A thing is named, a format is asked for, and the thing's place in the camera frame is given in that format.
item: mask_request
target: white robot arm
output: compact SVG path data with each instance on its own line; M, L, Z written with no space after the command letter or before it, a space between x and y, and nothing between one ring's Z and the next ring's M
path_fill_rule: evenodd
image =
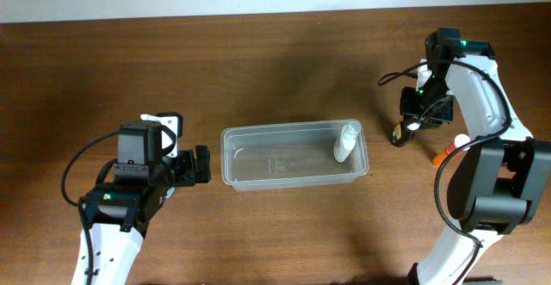
M439 202L443 167L436 174L435 198L448 225L430 255L412 267L408 282L461 284L492 244L534 217L549 177L551 145L535 141L518 119L487 42L464 40L458 30L441 28L427 38L426 51L426 61L379 82L412 76L409 71L418 68L417 87L402 90L404 120L393 131L393 144L403 146L418 130L452 121L453 96L472 142L449 184L453 220ZM499 177L502 166L515 172L514 177Z
M191 187L210 180L210 152L196 146L178 151L183 118L178 113L141 115L142 121L125 123L111 133L87 145L69 163L62 177L64 198L77 206L83 230L72 285L126 282L133 261L141 249L149 221L164 206L175 187ZM106 163L96 186L78 203L65 192L65 178L71 165L87 148L101 139L119 137L119 156ZM104 183L114 168L112 183Z
M485 71L505 94L499 82L498 64L495 60L486 56L472 55L455 60ZM426 65L418 68L418 77L421 79L418 79L417 90L421 90L425 83L422 77L431 77L431 75L432 71ZM446 84L450 90L448 95L453 94L459 103L471 140L489 133L496 133L501 129L506 119L502 103L495 90L484 82L478 73L459 65L451 65L446 76ZM507 104L511 112L512 123L507 131L500 135L500 138L521 142L532 138L532 133L518 119L509 99L507 99ZM459 221L453 221L456 226L460 226ZM471 234L482 242L483 247L478 252L473 264L463 273L459 282L463 281L468 271L472 269L474 263L484 252L503 238L503 235L493 230L475 229ZM452 284L458 280L473 255L473 241L446 226L432 252L417 267L419 284Z

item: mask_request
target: wooden table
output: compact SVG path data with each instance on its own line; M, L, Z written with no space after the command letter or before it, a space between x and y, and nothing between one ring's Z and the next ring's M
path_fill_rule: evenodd
M183 147L210 147L213 179L179 189L155 216L128 284L405 276L444 227L430 158L466 128L456 111L453 124L392 147L400 90L414 81L375 80L416 64L425 37L444 26L492 43L523 124L551 140L551 4L0 26L0 283L70 283L81 227L59 192L63 169L123 121L163 111L184 116ZM358 119L368 142L371 168L353 183L237 192L222 182L225 128L343 118ZM89 191L114 155L115 139L85 154L69 175L70 197ZM549 267L547 190L534 221L470 276L549 284Z

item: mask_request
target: black cable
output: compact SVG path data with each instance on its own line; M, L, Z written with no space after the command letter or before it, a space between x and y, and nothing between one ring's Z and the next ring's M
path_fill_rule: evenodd
M467 263L467 266L465 267L465 269L460 273L459 277L454 281L454 285L458 284L461 279L468 273L468 271L471 269L471 267L473 266L474 262L476 261L476 257L478 256L479 254L479 251L480 251L480 248L483 247L482 243L480 242L480 240L478 238L476 238L474 235L470 234L470 233L467 233L467 232L463 232L460 228L458 228L457 226L455 226L451 220L449 220L448 216L446 216L446 213L444 212L443 208L442 208L442 203L440 202L440 179L442 178L442 173L443 173L443 170L444 168L446 167L446 165L448 165L449 161L455 157L457 154L459 154L460 152L463 152L464 150L466 150L467 148L469 147L472 147L472 146L475 146L475 145L478 145L478 144L482 144L482 143L486 143L492 139L496 139L498 138L501 134L505 133L508 129L509 129L509 126L511 125L512 123L512 118L511 118L511 112L509 110L509 104L507 103L507 100L505 98L505 95L503 93L503 91L499 88L499 86L490 78L490 76L486 73L484 73L481 69L477 68L476 66L473 66L473 65L470 65L470 64L466 64L466 63L463 63L463 62L460 62L460 61L455 61L455 60L445 60L445 59L439 59L439 60L433 60L433 61L425 61L425 62L421 62L417 65L414 65L398 74L395 74L393 77L390 77L389 79L387 79L386 81L382 82L380 79L377 84L379 84L380 86L384 85L384 84L388 84L389 82L393 81L394 79L400 77L400 76L403 76L405 75L405 73L409 73L410 71L413 71L417 68L419 68L420 66L423 66L423 65L428 65L428 64L446 64L446 65L459 65L459 66L462 66L462 67L465 67L465 68L468 68L469 70L471 71L475 71L476 73L478 73L480 76L481 76L481 79L483 81L486 81L490 84L490 86L494 89L494 91L496 92L496 94L498 95L498 98L499 100L501 101L501 104L503 106L503 110L505 112L505 122L502 126L502 128L497 131L496 133L490 133L490 134L487 134L487 135L483 135L483 136L479 136L477 137L476 139L470 141L469 143L467 143L466 145L464 146L460 146L458 147L457 149L455 149L453 152L451 152L442 162L442 164L440 165L440 167L438 167L438 171L436 172L436 176L435 176L435 181L434 181L434 197L435 197L435 202L436 202L436 209L438 210L438 213L440 214L440 216L442 217L444 223L449 227L451 228L454 232L456 232L457 234L460 234L461 236L463 237L466 237L466 238L469 238L471 240L473 240L474 242L474 252L473 252L473 255L471 257L471 259L469 260L469 262Z
M94 275L94 250L92 250L92 237L90 236L90 229L86 221L86 215L84 214L84 199L81 197L78 199L78 214L80 215L80 221L83 224L84 236L86 238L86 248L88 249L88 273L86 276L86 285L92 284L92 277Z
M383 81L383 79L387 78L387 77L390 77L392 76L391 78L389 78L388 80L386 81ZM398 77L401 77L401 76L407 76L407 77L411 77L411 78L417 78L417 73L415 72L411 72L411 73L398 73L398 72L392 72L392 73L388 73L388 74L385 74L385 76L379 78L379 81L377 82L377 84L379 86L382 86L382 85L385 85L385 84L388 84L390 83L391 81L393 81L394 79L398 78Z
M419 116L419 121L421 121L421 120L423 119L423 116L424 116L425 114L427 114L427 112L428 112L432 107L434 107L435 105L437 105L437 104L440 103L440 102L443 102L444 100L448 100L450 97L451 97L451 96L445 96L445 97L441 98L440 100L438 100L438 101L432 103L432 104L429 106L429 108L426 109L426 110Z
M105 181L105 178L107 177L107 174L111 170L111 167L113 167L113 164L116 164L119 161L119 159L111 159L109 160L100 170L100 172L97 174L96 178L96 185L103 183Z
M63 196L63 198L67 201L67 203L71 204L73 207L76 207L77 206L77 203L74 202L73 200L71 200L69 198L69 196L67 195L67 192L65 191L65 179L67 178L67 174L69 173L69 169L72 167L72 165L75 163L75 161L77 161L78 157L80 157L80 155L82 155L84 152L86 152L87 149L89 149L90 147L92 147L94 144L104 140L104 139L107 139L107 138L110 138L116 134L118 134L119 131L115 131L113 133L110 133L110 134L107 134L107 135L104 135L102 136L101 138L99 139L95 139L93 140L92 142L90 142L87 146L85 146L83 149L80 150L80 152L78 152L72 159L71 161L69 162L69 164L67 165L67 167L65 168L65 171L63 171L63 176L61 176L61 195Z

